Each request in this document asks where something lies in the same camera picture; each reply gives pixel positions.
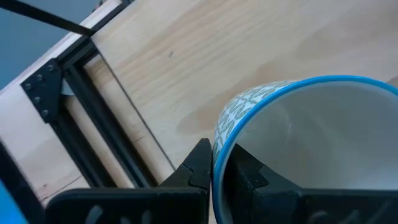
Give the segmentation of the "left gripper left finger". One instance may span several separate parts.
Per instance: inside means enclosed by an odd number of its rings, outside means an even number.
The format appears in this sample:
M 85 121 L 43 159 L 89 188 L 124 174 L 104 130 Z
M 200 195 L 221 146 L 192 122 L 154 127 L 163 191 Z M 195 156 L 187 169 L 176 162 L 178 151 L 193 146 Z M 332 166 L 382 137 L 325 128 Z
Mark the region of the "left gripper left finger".
M 208 224 L 211 143 L 199 140 L 159 186 L 68 190 L 46 207 L 46 224 Z

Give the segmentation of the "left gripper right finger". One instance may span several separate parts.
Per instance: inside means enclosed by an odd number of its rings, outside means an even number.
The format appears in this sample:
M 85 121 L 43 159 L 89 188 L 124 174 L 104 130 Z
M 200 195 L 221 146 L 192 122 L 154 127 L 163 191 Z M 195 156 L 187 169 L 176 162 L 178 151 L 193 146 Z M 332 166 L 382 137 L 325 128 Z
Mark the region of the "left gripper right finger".
M 398 224 L 398 191 L 306 189 L 235 145 L 224 173 L 234 224 Z

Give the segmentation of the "teal patterned mug blue rim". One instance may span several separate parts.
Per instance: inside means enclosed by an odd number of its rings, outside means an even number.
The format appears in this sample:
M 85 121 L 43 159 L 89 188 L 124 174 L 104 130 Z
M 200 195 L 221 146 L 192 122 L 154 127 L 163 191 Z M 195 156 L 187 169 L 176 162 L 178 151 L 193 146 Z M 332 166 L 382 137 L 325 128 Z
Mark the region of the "teal patterned mug blue rim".
M 224 173 L 236 144 L 301 187 L 398 190 L 398 88 L 330 75 L 267 83 L 236 95 L 215 126 L 218 224 L 232 222 Z

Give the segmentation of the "black aluminium table frame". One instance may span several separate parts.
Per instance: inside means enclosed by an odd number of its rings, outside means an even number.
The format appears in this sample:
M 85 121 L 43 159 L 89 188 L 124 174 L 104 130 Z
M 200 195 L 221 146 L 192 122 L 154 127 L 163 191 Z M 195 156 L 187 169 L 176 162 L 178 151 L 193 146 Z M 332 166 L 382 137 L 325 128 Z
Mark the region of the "black aluminium table frame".
M 99 31 L 110 19 L 128 7 L 133 0 L 120 0 L 94 27 Z M 88 188 L 118 188 L 99 157 L 84 137 L 63 104 L 64 87 L 70 86 L 89 118 L 132 182 L 131 189 L 150 188 L 156 179 L 131 139 L 133 131 L 146 131 L 146 126 L 127 96 L 126 109 L 114 113 L 85 71 L 85 64 L 98 54 L 92 36 L 80 35 L 59 56 L 50 58 L 22 83 L 21 88 L 49 124 L 88 182 Z M 46 223 L 46 208 L 34 195 L 11 155 L 0 143 L 0 224 Z

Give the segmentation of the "black frame strut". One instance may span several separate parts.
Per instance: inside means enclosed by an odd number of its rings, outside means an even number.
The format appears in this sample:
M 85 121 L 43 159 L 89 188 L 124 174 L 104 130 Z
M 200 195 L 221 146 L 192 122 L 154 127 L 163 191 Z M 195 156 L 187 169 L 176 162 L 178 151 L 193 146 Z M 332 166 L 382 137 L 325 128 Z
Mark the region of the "black frame strut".
M 18 0 L 0 0 L 0 8 L 80 35 L 91 37 L 95 33 L 93 29 Z

